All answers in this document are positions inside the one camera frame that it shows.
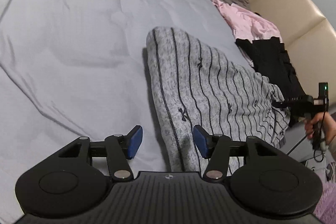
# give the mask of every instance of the purple fluffy fabric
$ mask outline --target purple fluffy fabric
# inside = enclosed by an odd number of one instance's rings
[[[323,193],[314,215],[325,224],[336,223],[336,183],[323,184]]]

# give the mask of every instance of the person's arm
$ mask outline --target person's arm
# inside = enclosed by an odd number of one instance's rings
[[[308,139],[312,139],[313,137],[313,125],[321,122],[323,118],[323,112],[318,113],[311,121],[307,121],[305,125],[306,134],[308,135]],[[329,150],[336,160],[336,121],[332,118],[332,116],[326,112],[324,121],[323,121],[323,129],[325,133],[325,142],[329,145]]]

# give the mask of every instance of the human hand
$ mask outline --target human hand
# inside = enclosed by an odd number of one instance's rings
[[[306,130],[306,134],[309,140],[313,138],[313,133],[314,133],[313,125],[318,122],[321,122],[322,118],[323,118],[323,112],[320,112],[316,114],[312,120],[305,121],[304,128]],[[332,118],[332,116],[329,114],[329,112],[325,113],[324,120],[323,120],[323,129],[325,133],[325,142],[326,144],[329,144],[332,142],[332,140],[336,136],[336,122]]]

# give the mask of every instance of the silver screw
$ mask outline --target silver screw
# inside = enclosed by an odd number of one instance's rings
[[[211,170],[206,173],[208,178],[211,179],[220,179],[223,176],[223,173],[218,170]]]
[[[118,179],[126,179],[131,175],[131,173],[127,170],[118,170],[114,172],[114,176]]]

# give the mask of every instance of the blue gripper pad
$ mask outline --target blue gripper pad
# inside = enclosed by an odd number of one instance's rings
[[[132,136],[129,140],[129,146],[127,149],[127,158],[133,159],[142,143],[142,127],[135,126],[128,134]]]
[[[207,159],[210,156],[210,150],[207,148],[206,135],[209,135],[200,125],[194,126],[193,139],[198,150],[203,158]]]

